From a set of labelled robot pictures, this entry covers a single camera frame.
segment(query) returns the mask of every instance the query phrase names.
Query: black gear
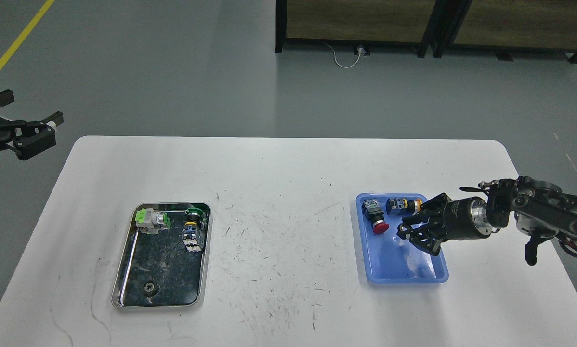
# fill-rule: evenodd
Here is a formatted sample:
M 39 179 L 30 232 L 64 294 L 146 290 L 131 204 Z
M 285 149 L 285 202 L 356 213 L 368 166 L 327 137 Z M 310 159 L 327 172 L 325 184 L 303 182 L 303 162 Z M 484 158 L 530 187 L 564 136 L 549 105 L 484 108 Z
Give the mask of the black gear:
M 147 298 L 152 298 L 156 296 L 159 290 L 160 286 L 158 285 L 158 283 L 154 281 L 145 282 L 145 284 L 143 285 L 143 295 L 147 296 Z

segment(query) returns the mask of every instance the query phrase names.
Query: wooden cabinet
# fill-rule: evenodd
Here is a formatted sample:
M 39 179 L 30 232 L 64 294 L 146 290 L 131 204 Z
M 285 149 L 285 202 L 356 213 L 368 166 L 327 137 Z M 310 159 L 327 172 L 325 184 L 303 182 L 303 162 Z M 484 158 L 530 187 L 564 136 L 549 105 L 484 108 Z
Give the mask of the wooden cabinet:
M 449 0 L 433 36 L 447 48 L 560 51 L 577 62 L 577 0 Z
M 437 0 L 278 0 L 276 52 L 285 41 L 416 46 L 423 56 Z

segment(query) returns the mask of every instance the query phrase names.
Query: stainless steel tray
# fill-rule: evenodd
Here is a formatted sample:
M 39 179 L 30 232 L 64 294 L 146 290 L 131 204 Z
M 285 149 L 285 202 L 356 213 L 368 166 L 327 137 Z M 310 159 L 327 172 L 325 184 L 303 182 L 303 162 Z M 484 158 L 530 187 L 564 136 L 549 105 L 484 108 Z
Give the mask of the stainless steel tray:
M 197 207 L 207 213 L 205 246 L 201 252 L 188 252 L 181 241 L 181 230 L 185 223 L 185 211 Z M 171 219 L 171 228 L 157 235 L 148 235 L 137 230 L 134 221 L 136 211 L 152 208 L 166 212 Z M 142 204 L 134 209 L 119 263 L 112 303 L 115 307 L 187 306 L 201 296 L 205 277 L 205 256 L 209 249 L 211 231 L 210 208 L 202 202 L 180 202 Z M 148 282 L 158 286 L 153 297 L 145 294 Z

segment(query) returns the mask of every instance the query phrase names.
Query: bright green component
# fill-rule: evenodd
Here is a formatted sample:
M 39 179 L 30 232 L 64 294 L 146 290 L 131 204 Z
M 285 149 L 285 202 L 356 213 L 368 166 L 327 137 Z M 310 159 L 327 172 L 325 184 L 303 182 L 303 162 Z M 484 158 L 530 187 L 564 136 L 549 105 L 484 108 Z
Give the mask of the bright green component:
M 134 221 L 137 223 L 145 222 L 145 214 L 147 213 L 146 209 L 140 209 L 136 211 L 136 215 L 134 216 Z
M 165 224 L 167 225 L 167 228 L 171 228 L 171 220 L 169 219 L 169 215 L 165 212 L 165 215 L 162 217 L 162 220 L 165 221 Z
M 198 208 L 196 208 L 196 207 L 190 207 L 189 209 L 187 209 L 187 210 L 185 211 L 185 213 L 186 213 L 186 214 L 189 214 L 189 213 L 198 213 L 198 215 L 200 215 L 201 217 L 203 217 L 203 216 L 205 215 L 205 213 L 203 212 L 202 209 L 198 209 Z

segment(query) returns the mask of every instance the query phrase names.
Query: blue plastic tray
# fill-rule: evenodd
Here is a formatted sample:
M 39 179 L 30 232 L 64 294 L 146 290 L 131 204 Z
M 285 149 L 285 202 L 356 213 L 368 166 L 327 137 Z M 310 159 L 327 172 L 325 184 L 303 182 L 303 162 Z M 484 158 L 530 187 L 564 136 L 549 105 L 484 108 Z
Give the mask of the blue plastic tray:
M 420 194 L 360 194 L 357 195 L 357 216 L 361 248 L 364 253 L 366 276 L 372 283 L 443 283 L 449 278 L 443 251 L 433 257 L 415 248 L 408 240 L 396 235 L 402 216 L 384 214 L 389 229 L 382 234 L 372 231 L 372 224 L 363 214 L 365 200 L 378 200 L 383 210 L 389 198 L 427 199 Z

